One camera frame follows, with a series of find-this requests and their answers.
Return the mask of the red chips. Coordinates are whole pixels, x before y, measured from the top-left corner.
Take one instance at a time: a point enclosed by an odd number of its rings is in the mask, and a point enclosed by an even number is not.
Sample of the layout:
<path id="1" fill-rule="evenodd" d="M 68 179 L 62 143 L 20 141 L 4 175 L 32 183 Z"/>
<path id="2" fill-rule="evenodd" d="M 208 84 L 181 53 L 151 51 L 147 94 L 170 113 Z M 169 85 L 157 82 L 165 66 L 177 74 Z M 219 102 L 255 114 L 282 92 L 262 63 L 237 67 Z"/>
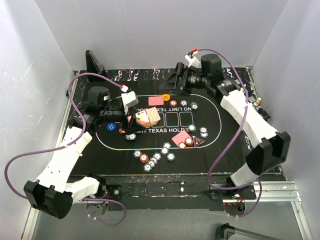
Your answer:
<path id="1" fill-rule="evenodd" d="M 178 144 L 180 149 L 185 149 L 187 147 L 191 147 L 193 145 L 193 139 L 191 137 L 187 137 L 184 141 L 181 141 Z"/>
<path id="2" fill-rule="evenodd" d="M 124 129 L 120 128 L 120 129 L 119 129 L 119 133 L 120 133 L 120 134 L 125 134 L 126 131 L 125 131 Z"/>
<path id="3" fill-rule="evenodd" d="M 177 103 L 176 100 L 171 100 L 171 101 L 169 102 L 169 105 L 170 105 L 171 107 L 176 107 L 176 106 L 178 105 L 178 103 Z"/>

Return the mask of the red playing card deck box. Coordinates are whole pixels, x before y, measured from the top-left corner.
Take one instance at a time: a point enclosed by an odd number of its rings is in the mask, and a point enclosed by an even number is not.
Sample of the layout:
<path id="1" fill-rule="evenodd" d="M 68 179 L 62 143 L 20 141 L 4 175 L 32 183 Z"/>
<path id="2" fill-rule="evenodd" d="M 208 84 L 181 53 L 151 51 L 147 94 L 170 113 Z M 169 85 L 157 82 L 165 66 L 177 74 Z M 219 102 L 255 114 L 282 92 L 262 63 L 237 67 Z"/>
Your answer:
<path id="1" fill-rule="evenodd" d="M 149 128 L 153 125 L 156 125 L 161 120 L 161 117 L 156 107 L 145 108 L 137 112 L 135 116 L 137 118 L 136 121 L 145 128 Z"/>

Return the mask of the green chips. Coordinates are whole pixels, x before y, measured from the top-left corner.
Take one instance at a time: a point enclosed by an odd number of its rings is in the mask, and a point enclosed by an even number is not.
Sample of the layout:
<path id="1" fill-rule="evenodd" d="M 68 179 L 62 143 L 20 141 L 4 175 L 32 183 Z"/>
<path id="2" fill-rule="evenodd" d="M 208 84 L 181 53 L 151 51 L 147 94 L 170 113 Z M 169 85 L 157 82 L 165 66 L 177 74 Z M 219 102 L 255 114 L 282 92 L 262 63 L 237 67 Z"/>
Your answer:
<path id="1" fill-rule="evenodd" d="M 197 110 L 199 108 L 198 104 L 196 102 L 191 102 L 190 103 L 190 107 L 192 110 Z"/>

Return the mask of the red backed playing card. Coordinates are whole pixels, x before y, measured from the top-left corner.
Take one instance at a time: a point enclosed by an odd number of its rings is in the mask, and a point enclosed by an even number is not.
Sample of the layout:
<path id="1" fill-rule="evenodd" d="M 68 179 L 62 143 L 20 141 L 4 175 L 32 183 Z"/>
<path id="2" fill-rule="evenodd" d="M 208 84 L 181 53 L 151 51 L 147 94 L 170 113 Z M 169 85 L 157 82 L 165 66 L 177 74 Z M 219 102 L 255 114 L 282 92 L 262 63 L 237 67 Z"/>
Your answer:
<path id="1" fill-rule="evenodd" d="M 164 105 L 164 97 L 162 95 L 149 96 L 148 97 L 148 105 L 149 106 L 163 106 Z"/>

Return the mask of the red poker chip stack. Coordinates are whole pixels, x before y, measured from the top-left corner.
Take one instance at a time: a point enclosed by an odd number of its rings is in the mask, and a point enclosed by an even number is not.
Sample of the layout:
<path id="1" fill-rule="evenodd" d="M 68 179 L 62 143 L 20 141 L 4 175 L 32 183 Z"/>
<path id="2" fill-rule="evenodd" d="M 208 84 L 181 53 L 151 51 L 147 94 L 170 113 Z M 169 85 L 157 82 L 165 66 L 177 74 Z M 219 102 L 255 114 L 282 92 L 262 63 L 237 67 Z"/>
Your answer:
<path id="1" fill-rule="evenodd" d="M 147 154 L 142 153 L 141 156 L 139 157 L 139 160 L 141 163 L 146 164 L 149 161 L 149 157 Z"/>

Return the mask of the blue poker chip stack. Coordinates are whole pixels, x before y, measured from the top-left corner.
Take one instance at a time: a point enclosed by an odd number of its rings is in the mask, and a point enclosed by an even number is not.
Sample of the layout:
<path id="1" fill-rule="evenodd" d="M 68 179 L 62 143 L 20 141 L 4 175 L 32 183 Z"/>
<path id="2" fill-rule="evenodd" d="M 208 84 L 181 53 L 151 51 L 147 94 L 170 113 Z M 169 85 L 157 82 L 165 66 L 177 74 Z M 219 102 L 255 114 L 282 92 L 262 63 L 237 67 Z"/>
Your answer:
<path id="1" fill-rule="evenodd" d="M 149 160 L 148 162 L 143 166 L 143 170 L 145 172 L 150 172 L 158 163 L 158 161 L 161 159 L 161 154 L 156 152 Z"/>

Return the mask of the green poker chip stack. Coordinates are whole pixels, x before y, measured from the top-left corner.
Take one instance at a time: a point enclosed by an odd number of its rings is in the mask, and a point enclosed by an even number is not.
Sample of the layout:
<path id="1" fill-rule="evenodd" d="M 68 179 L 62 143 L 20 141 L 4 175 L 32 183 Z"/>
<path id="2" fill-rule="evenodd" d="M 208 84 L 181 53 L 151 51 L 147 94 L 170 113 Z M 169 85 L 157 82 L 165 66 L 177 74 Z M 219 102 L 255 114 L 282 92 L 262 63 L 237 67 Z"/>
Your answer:
<path id="1" fill-rule="evenodd" d="M 168 153 L 167 156 L 166 156 L 167 160 L 169 162 L 173 162 L 176 158 L 175 154 L 174 153 Z"/>

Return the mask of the black triangular dealer button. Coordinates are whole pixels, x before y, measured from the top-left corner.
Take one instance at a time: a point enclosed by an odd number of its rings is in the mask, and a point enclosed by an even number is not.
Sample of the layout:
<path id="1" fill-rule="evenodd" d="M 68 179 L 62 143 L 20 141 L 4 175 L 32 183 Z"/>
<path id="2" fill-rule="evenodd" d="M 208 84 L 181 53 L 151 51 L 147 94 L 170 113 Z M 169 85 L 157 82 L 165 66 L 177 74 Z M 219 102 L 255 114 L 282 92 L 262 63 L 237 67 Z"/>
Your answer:
<path id="1" fill-rule="evenodd" d="M 202 145 L 205 142 L 203 139 L 200 139 L 200 138 L 198 138 L 196 136 L 192 137 L 192 141 L 193 141 L 193 147 L 194 148 L 199 147 L 200 145 Z"/>

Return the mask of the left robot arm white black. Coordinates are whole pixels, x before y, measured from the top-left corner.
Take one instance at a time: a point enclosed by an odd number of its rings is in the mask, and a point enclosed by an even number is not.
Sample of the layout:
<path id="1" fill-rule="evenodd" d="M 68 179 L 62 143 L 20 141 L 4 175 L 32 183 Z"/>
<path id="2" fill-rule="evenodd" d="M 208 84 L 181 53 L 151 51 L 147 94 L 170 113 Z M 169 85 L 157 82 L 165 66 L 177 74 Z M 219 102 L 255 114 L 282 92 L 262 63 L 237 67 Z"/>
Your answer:
<path id="1" fill-rule="evenodd" d="M 109 89 L 92 87 L 87 101 L 76 108 L 76 115 L 67 128 L 58 150 L 35 181 L 23 187 L 30 205 L 39 211 L 63 219 L 72 205 L 86 197 L 105 202 L 110 191 L 103 177 L 88 174 L 81 180 L 68 183 L 68 178 L 83 150 L 103 123 L 121 122 L 125 134 L 143 129 L 137 122 L 136 93 L 123 85 L 121 96 L 111 99 Z"/>

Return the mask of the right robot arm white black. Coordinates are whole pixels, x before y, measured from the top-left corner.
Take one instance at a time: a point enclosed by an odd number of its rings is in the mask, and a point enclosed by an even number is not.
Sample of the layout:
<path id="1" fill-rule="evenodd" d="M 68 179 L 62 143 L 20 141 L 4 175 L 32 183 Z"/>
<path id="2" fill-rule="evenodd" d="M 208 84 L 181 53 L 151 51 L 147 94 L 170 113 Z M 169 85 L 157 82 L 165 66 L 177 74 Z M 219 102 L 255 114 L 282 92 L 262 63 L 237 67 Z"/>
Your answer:
<path id="1" fill-rule="evenodd" d="M 205 89 L 207 94 L 227 111 L 238 123 L 239 128 L 222 153 L 211 165 L 212 171 L 224 157 L 241 132 L 249 138 L 253 150 L 246 156 L 245 163 L 227 178 L 225 187 L 211 184 L 210 187 L 226 191 L 232 199 L 245 192 L 265 172 L 286 161 L 291 142 L 290 135 L 279 132 L 257 112 L 249 102 L 249 93 L 240 76 L 227 79 L 222 70 L 224 56 L 210 50 L 196 58 L 197 49 L 187 52 L 188 65 L 177 63 L 170 77 L 160 85 L 160 90 L 179 95 L 189 95 L 192 89 Z"/>

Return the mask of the yellow round blind button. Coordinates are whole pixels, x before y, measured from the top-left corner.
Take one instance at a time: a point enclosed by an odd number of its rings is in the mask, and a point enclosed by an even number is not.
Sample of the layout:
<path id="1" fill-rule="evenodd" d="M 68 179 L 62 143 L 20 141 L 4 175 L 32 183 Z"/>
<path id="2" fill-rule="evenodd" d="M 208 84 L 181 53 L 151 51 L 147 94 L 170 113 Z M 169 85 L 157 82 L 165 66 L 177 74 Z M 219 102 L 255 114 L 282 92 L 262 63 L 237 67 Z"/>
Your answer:
<path id="1" fill-rule="evenodd" d="M 169 101 L 171 99 L 171 96 L 169 94 L 163 94 L 162 96 L 164 101 Z"/>

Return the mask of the blue round blind button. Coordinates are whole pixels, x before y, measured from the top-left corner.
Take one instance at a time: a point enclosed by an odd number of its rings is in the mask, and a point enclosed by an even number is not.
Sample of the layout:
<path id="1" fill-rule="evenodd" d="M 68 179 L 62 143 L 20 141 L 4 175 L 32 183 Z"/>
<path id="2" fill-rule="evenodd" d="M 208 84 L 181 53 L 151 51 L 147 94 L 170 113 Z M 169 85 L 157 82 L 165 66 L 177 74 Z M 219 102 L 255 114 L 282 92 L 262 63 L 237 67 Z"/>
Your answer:
<path id="1" fill-rule="evenodd" d="M 110 132 L 115 131 L 117 128 L 116 124 L 114 122 L 110 122 L 107 124 L 106 129 Z"/>

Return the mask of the black poker felt mat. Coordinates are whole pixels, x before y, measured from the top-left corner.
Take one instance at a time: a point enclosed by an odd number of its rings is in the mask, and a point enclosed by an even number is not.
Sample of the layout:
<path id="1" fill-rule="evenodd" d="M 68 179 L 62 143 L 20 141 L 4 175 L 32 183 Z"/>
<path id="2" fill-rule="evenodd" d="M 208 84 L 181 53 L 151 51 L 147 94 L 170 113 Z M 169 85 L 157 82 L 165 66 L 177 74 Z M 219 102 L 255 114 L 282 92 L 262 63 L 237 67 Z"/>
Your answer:
<path id="1" fill-rule="evenodd" d="M 151 95 L 162 95 L 167 93 L 159 91 L 161 81 L 128 81 L 121 82 L 132 88 L 138 96 L 137 109 L 149 108 L 148 98 Z M 77 104 L 86 101 L 88 90 L 93 86 L 103 86 L 110 90 L 112 98 L 120 96 L 120 90 L 108 82 L 87 83 L 80 85 L 74 94 Z M 135 140 L 127 140 L 124 134 L 119 133 L 119 124 L 116 130 L 108 131 L 107 124 L 103 124 L 94 135 L 92 141 L 82 152 L 74 166 L 72 176 L 84 176 L 87 174 L 97 175 L 136 175 L 136 174 L 202 174 L 209 171 L 210 166 L 229 143 L 236 130 L 237 122 L 210 97 L 205 90 L 194 89 L 189 96 L 171 95 L 170 99 L 177 101 L 177 107 L 171 108 L 166 101 L 157 106 L 161 117 L 154 127 L 147 128 L 143 133 L 136 134 Z M 181 100 L 186 100 L 187 107 L 180 105 Z M 192 110 L 191 102 L 198 104 L 197 110 Z M 187 147 L 180 149 L 172 141 L 172 137 L 183 129 L 188 131 L 188 126 L 194 124 L 196 136 L 204 143 L 199 147 Z M 208 137 L 201 137 L 199 128 L 208 130 Z M 143 163 L 134 157 L 134 151 L 140 150 L 150 158 L 154 153 L 159 153 L 164 143 L 170 143 L 170 153 L 175 154 L 175 160 L 170 162 L 162 155 L 156 166 L 145 172 Z M 235 172 L 245 163 L 246 155 L 249 153 L 244 134 L 241 133 L 232 147 L 224 155 L 222 160 L 214 168 L 214 173 Z"/>

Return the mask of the black card shoe holder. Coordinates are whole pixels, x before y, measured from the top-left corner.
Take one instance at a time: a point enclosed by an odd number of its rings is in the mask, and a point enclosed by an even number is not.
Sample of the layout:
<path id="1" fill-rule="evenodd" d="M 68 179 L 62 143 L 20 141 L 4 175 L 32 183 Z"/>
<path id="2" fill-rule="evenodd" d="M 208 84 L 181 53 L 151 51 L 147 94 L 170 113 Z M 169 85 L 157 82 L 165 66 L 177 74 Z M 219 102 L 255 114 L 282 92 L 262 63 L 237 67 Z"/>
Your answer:
<path id="1" fill-rule="evenodd" d="M 88 73 L 98 74 L 100 76 L 107 77 L 107 70 L 105 67 L 97 60 L 95 55 L 91 50 L 85 51 L 86 60 L 86 71 Z"/>

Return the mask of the black silver chess board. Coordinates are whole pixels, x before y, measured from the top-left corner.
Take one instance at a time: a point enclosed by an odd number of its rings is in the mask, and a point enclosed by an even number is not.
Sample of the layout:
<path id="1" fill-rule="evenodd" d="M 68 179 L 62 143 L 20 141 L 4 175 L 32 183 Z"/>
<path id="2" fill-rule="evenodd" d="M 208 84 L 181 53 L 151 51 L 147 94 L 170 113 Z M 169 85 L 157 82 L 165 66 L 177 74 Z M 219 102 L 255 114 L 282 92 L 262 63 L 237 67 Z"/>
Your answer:
<path id="1" fill-rule="evenodd" d="M 249 101 L 253 103 L 257 100 L 258 95 L 257 95 L 257 91 L 256 91 L 256 87 L 254 83 L 250 84 L 250 98 Z M 268 122 L 268 120 L 271 119 L 271 116 L 266 112 L 266 110 L 261 106 L 261 102 L 259 104 L 259 106 L 255 107 L 255 110 L 262 116 L 262 118 Z"/>

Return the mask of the black case bottom corner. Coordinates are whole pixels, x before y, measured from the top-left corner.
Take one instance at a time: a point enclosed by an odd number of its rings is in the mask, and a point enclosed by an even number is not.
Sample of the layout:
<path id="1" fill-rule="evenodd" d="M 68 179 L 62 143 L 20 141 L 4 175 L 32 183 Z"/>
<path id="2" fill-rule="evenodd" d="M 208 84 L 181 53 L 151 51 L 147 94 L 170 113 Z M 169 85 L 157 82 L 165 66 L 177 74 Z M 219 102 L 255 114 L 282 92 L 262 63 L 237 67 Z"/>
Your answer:
<path id="1" fill-rule="evenodd" d="M 277 238 L 270 237 L 264 234 L 255 233 L 229 225 L 222 224 L 216 229 L 216 240 L 276 240 Z"/>

